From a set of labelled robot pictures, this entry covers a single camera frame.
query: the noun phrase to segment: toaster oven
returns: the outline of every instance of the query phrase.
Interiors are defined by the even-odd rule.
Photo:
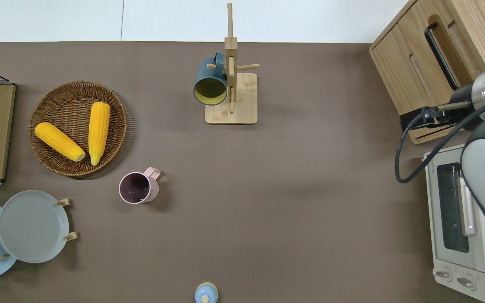
[[[464,182],[462,149],[442,149],[426,166],[433,275],[485,302],[485,218]]]

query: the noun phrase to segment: white wall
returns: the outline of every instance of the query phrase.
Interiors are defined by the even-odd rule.
[[[0,0],[0,42],[223,41],[229,0]],[[370,43],[407,0],[231,0],[240,42]]]

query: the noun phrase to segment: wooden cabinet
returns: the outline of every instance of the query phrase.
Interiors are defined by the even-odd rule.
[[[459,86],[485,70],[485,0],[410,0],[370,46],[400,115],[447,103],[452,95],[424,36],[432,23],[437,23],[432,36]],[[410,131],[409,136],[419,144],[449,131],[423,128]]]

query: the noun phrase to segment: oven window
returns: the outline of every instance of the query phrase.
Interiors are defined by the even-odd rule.
[[[460,177],[460,163],[437,166],[443,242],[447,249],[469,253],[469,239],[461,230],[460,197],[456,180]]]

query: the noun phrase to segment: dark blue mug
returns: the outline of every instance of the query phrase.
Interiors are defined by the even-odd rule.
[[[216,67],[210,69],[207,64]],[[227,75],[224,71],[224,54],[217,52],[214,58],[204,59],[198,66],[194,96],[205,105],[217,105],[227,97]]]

